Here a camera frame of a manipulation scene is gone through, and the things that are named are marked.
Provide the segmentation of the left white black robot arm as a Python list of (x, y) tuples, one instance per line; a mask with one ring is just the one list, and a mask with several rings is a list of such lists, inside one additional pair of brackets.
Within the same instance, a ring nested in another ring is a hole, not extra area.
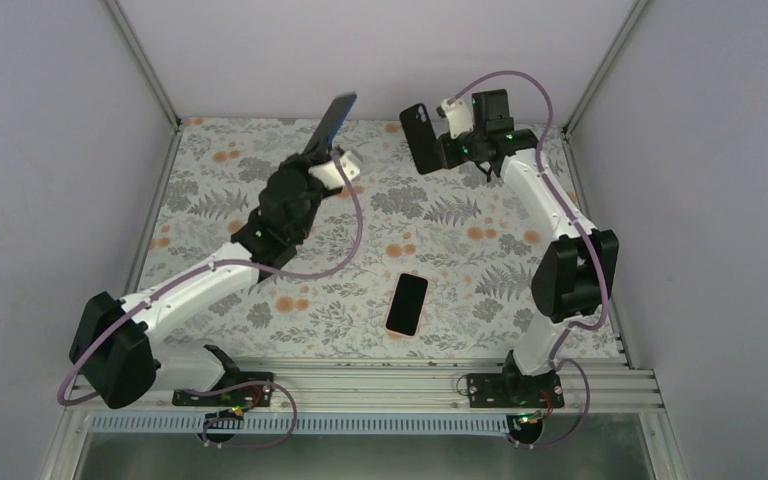
[(210, 305), (271, 277), (318, 279), (345, 267), (349, 257), (320, 272), (286, 266), (310, 235), (321, 203), (352, 190), (360, 171), (361, 161), (350, 150), (319, 146), (294, 154), (268, 178), (246, 223), (216, 251), (142, 291), (90, 298), (69, 350), (72, 367), (58, 388), (58, 403), (100, 398), (118, 409), (153, 390), (202, 394), (215, 405), (230, 402), (239, 380), (226, 353), (214, 345), (177, 349), (165, 339)]

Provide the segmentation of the black phone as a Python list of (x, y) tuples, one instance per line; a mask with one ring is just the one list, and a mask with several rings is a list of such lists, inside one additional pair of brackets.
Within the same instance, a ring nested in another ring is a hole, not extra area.
[(333, 141), (356, 100), (356, 92), (343, 93), (332, 100), (306, 144), (303, 150), (304, 155), (320, 155), (331, 152)]

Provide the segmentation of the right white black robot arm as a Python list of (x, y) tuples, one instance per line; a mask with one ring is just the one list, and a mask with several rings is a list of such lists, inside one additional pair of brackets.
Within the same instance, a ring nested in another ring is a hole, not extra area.
[(596, 331), (605, 323), (619, 241), (563, 193), (544, 159), (543, 136), (515, 127), (506, 90), (445, 99), (437, 112), (449, 127), (438, 140), (444, 165), (471, 162), (487, 178), (500, 178), (533, 208), (537, 231), (547, 243), (530, 285), (542, 317), (509, 352), (501, 373), (504, 399), (525, 407), (549, 390), (556, 356), (571, 331)]

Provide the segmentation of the black phone case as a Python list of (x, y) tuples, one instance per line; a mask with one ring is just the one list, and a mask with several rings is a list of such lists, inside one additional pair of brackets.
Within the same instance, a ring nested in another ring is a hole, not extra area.
[(417, 103), (406, 108), (399, 120), (417, 172), (426, 175), (441, 170), (443, 158), (426, 106)]

